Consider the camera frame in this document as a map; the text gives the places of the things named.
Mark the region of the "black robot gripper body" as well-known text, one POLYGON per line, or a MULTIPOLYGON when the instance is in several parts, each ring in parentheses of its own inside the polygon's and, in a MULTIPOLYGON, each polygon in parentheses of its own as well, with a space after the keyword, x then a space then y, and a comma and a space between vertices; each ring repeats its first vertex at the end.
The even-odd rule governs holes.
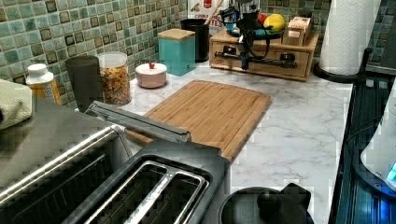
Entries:
POLYGON ((237 48, 240 52, 241 68, 248 69, 249 53, 254 42, 255 30, 260 27, 258 14, 260 0, 234 0, 226 9, 219 12, 224 25, 236 24, 239 29, 237 48))

